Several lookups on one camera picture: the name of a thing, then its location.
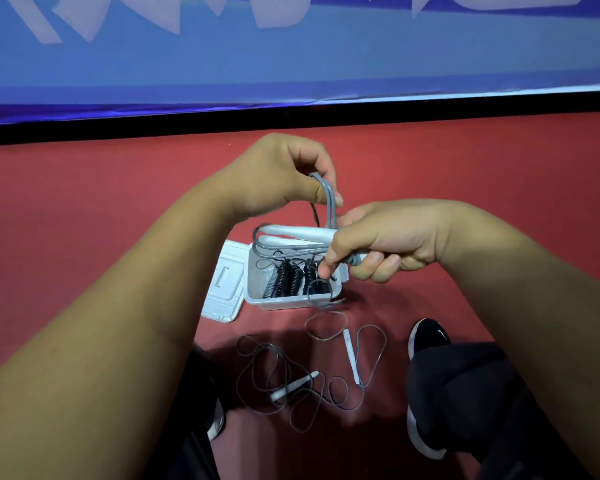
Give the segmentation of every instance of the pant leg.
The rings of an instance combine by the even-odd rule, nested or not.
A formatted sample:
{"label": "pant leg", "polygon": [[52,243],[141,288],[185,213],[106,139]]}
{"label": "pant leg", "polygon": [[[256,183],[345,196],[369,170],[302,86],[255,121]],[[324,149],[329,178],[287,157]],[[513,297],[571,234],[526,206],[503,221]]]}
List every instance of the pant leg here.
{"label": "pant leg", "polygon": [[424,442],[471,453],[480,480],[591,478],[494,343],[418,352],[407,387]]}
{"label": "pant leg", "polygon": [[192,351],[145,480],[219,480],[207,437],[217,395],[205,360]]}

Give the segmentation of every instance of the white shoe sole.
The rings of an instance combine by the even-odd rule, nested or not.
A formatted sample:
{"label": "white shoe sole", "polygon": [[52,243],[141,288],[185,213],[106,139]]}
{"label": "white shoe sole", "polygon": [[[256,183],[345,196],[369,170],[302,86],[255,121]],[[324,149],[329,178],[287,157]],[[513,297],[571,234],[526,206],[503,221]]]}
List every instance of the white shoe sole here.
{"label": "white shoe sole", "polygon": [[422,322],[424,322],[424,320],[426,320],[426,318],[423,318],[418,323],[416,323],[416,325],[413,326],[413,329],[411,329],[411,333],[409,334],[409,343],[407,345],[408,350],[409,350],[409,360],[413,360],[413,355],[415,354],[415,351],[413,350],[413,346],[414,346],[414,342],[416,340],[416,332],[418,331],[419,325]]}
{"label": "white shoe sole", "polygon": [[224,409],[222,409],[222,404],[220,404],[220,399],[216,402],[216,411],[214,412],[214,423],[211,425],[207,432],[207,437],[209,441],[213,441],[222,431],[224,427]]}
{"label": "white shoe sole", "polygon": [[413,413],[411,412],[411,407],[407,408],[407,433],[409,434],[409,439],[413,446],[422,453],[427,458],[432,460],[442,460],[444,455],[447,453],[447,450],[433,450],[429,448],[418,433],[418,427],[416,426],[416,418],[413,417]]}

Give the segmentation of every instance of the forearm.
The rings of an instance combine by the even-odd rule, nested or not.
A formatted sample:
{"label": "forearm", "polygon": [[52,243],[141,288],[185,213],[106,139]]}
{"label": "forearm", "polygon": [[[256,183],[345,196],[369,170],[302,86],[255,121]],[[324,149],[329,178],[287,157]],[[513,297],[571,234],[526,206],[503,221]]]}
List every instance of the forearm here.
{"label": "forearm", "polygon": [[0,369],[0,478],[141,471],[235,220],[223,199],[192,189]]}
{"label": "forearm", "polygon": [[485,212],[455,213],[442,266],[600,477],[600,282]]}

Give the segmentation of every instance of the red floor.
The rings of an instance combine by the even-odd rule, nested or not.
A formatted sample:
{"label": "red floor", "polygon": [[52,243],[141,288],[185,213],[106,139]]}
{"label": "red floor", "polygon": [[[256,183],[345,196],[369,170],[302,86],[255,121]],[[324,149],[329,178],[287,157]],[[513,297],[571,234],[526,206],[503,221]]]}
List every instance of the red floor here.
{"label": "red floor", "polygon": [[[409,197],[469,201],[508,220],[600,278],[600,113],[439,121],[293,131],[323,142],[338,169],[345,208]],[[92,283],[190,186],[238,156],[262,132],[0,147],[0,364]],[[295,203],[268,221],[312,223]],[[231,239],[250,242],[257,221]],[[350,329],[375,323],[389,345],[362,409],[323,408],[312,430],[286,418],[229,413],[214,451],[225,480],[463,478],[465,457],[419,457],[405,428],[406,339],[435,317],[455,340],[489,335],[437,267],[387,285],[347,285]],[[202,320],[196,341],[225,371],[243,361],[235,339],[258,333],[328,376],[351,379],[341,339],[312,342],[309,310],[245,305],[232,324]],[[329,318],[323,324],[329,326]],[[378,343],[369,334],[362,356]]]}

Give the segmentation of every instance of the black baseboard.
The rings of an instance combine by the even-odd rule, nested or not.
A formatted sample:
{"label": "black baseboard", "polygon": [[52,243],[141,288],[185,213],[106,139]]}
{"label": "black baseboard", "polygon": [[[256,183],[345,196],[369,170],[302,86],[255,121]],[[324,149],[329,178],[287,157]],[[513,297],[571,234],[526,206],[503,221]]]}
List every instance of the black baseboard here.
{"label": "black baseboard", "polygon": [[0,144],[600,111],[600,91],[364,102],[0,125]]}

